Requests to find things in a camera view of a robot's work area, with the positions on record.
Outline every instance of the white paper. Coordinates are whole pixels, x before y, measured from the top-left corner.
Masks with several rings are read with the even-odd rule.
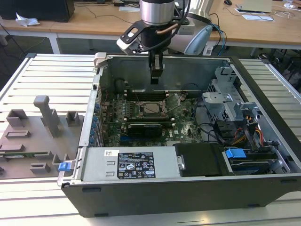
[[[246,20],[260,20],[260,21],[274,21],[273,18],[269,16],[252,16],[252,15],[242,15]]]
[[[139,8],[131,7],[131,6],[120,6],[120,12],[140,12]]]
[[[28,18],[18,15],[17,13],[16,13],[16,16],[17,16],[16,22],[24,27],[40,24],[36,18],[28,19]]]
[[[104,156],[105,157],[116,157],[118,156],[119,150],[105,150],[104,151]]]
[[[246,12],[239,12],[239,9],[238,9],[238,8],[236,8],[235,10],[236,10],[238,13],[241,13],[241,14],[246,13]],[[251,13],[252,13],[252,14],[261,14],[261,15],[265,15],[264,12],[259,12],[259,13],[251,12]]]

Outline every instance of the copper tube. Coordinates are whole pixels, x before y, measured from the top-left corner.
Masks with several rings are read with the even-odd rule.
[[[174,28],[176,28],[177,26],[179,26],[178,24],[173,24],[173,25],[171,25],[170,27],[168,27],[168,28],[166,28],[166,29],[164,29],[164,30],[161,30],[161,31],[159,31],[159,30],[157,30],[156,31],[156,34],[165,34],[165,33],[167,33],[167,32],[170,32],[170,31],[172,31]]]

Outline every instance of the power supply label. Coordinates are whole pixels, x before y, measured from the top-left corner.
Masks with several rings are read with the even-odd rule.
[[[119,153],[117,177],[119,179],[155,178],[153,152]]]

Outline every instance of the motherboard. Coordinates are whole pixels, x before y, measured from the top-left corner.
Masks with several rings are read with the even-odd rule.
[[[200,130],[194,119],[196,100],[178,93],[167,98],[154,95],[114,95],[103,102],[100,113],[103,145],[173,146],[199,143]]]

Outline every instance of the slotted aluminum surface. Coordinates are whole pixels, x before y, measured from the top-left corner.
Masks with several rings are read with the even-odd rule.
[[[6,117],[11,109],[24,109],[28,116],[41,115],[33,105],[37,95],[48,95],[49,106],[58,115],[67,111],[85,115],[95,75],[93,59],[93,55],[50,54],[25,59],[14,82],[1,95],[0,136],[8,125]]]
[[[27,58],[8,82],[7,86],[0,92],[1,131],[4,131],[7,126],[6,116],[8,111],[13,107],[24,109],[28,115],[40,115],[39,111],[31,104],[36,95],[49,95],[50,106],[57,109],[58,114],[65,114],[66,111],[71,108],[78,110],[80,114],[84,115],[87,106],[86,99],[90,93],[85,85],[88,84],[91,86],[90,81],[94,73],[92,73],[93,66],[89,66],[89,64],[87,64],[87,66],[81,63],[91,63],[92,61],[93,56],[86,55],[38,54],[34,59]],[[67,62],[78,62],[74,71],[72,71],[72,67],[68,66],[69,64],[67,64]],[[258,61],[251,60],[246,64],[256,66]],[[270,76],[270,72],[264,70],[264,67],[261,69],[262,71],[249,69],[253,76],[254,74],[261,76],[262,79],[256,79],[256,81],[264,79],[277,80]],[[44,87],[40,88],[39,83],[44,83],[46,86],[43,85]],[[53,83],[60,84],[62,88],[54,88],[54,86],[52,86]],[[281,101],[281,99],[279,100],[279,98],[291,98],[291,94],[285,89],[281,91],[281,95],[276,91],[269,91],[268,96],[269,98],[273,98],[273,103],[282,103],[283,101]],[[287,114],[284,114],[286,120],[294,120],[297,117],[296,114],[286,113]],[[56,178],[38,178],[31,179],[30,181],[22,179],[18,180],[18,183],[16,183],[16,181],[7,181],[4,183],[0,180],[0,206],[0,225],[3,226],[301,225],[301,192],[298,191],[288,193],[264,208],[83,218],[57,186]]]
[[[301,96],[271,66],[260,60],[241,59],[257,85],[301,141]],[[241,87],[249,101],[253,101],[245,86]]]

